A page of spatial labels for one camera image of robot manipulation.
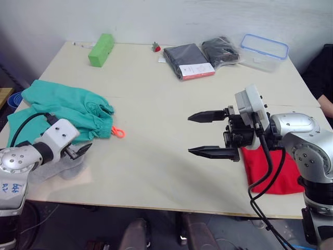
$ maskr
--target gray floor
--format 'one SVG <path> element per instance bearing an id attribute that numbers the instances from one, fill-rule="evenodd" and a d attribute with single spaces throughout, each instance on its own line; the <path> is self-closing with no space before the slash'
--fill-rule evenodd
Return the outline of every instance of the gray floor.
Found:
<path id="1" fill-rule="evenodd" d="M 57 204 L 38 203 L 37 206 L 43 220 Z M 206 214 L 197 216 L 208 225 L 221 249 L 236 249 L 228 241 L 248 250 L 282 249 L 258 220 Z M 85 249 L 88 240 L 100 238 L 110 242 L 110 250 L 114 250 L 119 246 L 127 225 L 136 218 L 145 218 L 151 224 L 151 250 L 188 249 L 176 242 L 175 212 L 111 207 L 89 211 L 64 204 L 41 226 L 33 249 L 79 250 Z M 273 220 L 273 224 L 291 244 L 315 249 L 305 241 L 301 220 Z"/>

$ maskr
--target white table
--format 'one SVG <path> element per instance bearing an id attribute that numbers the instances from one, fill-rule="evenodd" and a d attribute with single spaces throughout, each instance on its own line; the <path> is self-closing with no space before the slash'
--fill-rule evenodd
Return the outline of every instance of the white table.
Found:
<path id="1" fill-rule="evenodd" d="M 187 117 L 199 111 L 235 105 L 233 91 L 242 90 L 250 76 L 265 75 L 269 80 L 269 74 L 243 66 L 227 67 L 213 77 L 179 82 L 168 65 L 157 63 L 158 55 L 150 52 L 146 45 L 117 44 L 101 69 L 87 64 L 88 52 L 66 43 L 41 79 L 87 88 L 103 95 L 116 110 L 114 125 L 125 130 L 127 136 L 94 140 L 86 154 L 87 168 L 78 177 L 71 181 L 53 177 L 41 185 L 32 185 L 29 199 L 253 216 L 242 160 L 212 160 L 187 151 L 202 145 L 223 146 L 226 121 L 200 124 L 187 121 Z M 129 64 L 127 68 L 115 70 L 113 67 L 117 64 L 110 65 L 113 61 Z M 136 66 L 150 74 L 143 74 Z M 296 77 L 293 66 L 292 70 L 281 70 L 271 75 L 273 80 L 282 78 L 280 74 L 286 79 L 291 75 L 296 84 L 304 84 Z M 235 78 L 242 79 L 242 84 L 234 83 Z M 223 82 L 228 82 L 229 87 L 225 88 Z M 209 92 L 208 87 L 201 86 L 204 84 L 210 84 Z M 258 89 L 267 91 L 270 83 L 265 84 L 258 82 Z M 124 85 L 133 87 L 125 91 Z M 286 88 L 282 85 L 276 91 Z M 300 87 L 300 91 L 308 95 L 306 86 Z M 272 114 L 305 113 L 317 119 L 322 128 L 331 130 L 312 97 L 308 96 L 306 105 L 306 98 L 289 99 L 286 92 L 281 106 L 274 105 L 278 98 L 273 93 L 264 95 L 272 97 L 266 98 L 267 110 Z M 26 107 L 22 102 L 19 109 Z M 2 147 L 7 142 L 8 132 L 6 125 L 0 133 Z M 302 194 L 264 195 L 258 203 L 268 216 L 276 218 L 300 218 L 304 207 Z"/>

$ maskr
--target blue lid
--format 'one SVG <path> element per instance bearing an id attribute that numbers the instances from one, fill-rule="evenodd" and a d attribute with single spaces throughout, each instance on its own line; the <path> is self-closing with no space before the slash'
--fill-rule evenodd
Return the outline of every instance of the blue lid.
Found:
<path id="1" fill-rule="evenodd" d="M 277 42 L 253 34 L 246 34 L 240 46 L 242 48 L 282 60 L 288 57 L 289 51 L 289 47 L 285 43 Z"/>

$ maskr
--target robotic arm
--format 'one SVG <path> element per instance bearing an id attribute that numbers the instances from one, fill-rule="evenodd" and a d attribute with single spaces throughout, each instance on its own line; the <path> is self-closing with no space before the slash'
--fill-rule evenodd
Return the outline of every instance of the robotic arm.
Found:
<path id="1" fill-rule="evenodd" d="M 27 195 L 29 173 L 47 162 L 59 161 L 65 153 L 76 159 L 91 146 L 85 145 L 74 152 L 70 144 L 80 135 L 79 131 L 68 120 L 51 117 L 53 125 L 34 144 L 24 142 L 0 151 L 1 250 L 15 249 L 17 224 Z"/>
<path id="2" fill-rule="evenodd" d="M 318 123 L 304 114 L 288 113 L 270 116 L 254 85 L 235 95 L 239 115 L 233 107 L 194 114 L 188 120 L 212 122 L 228 117 L 224 132 L 226 148 L 203 146 L 189 152 L 215 159 L 239 161 L 238 148 L 256 149 L 264 138 L 269 150 L 285 148 L 295 160 L 304 186 L 306 208 L 302 209 L 306 240 L 320 245 L 333 238 L 333 133 L 320 129 Z"/>

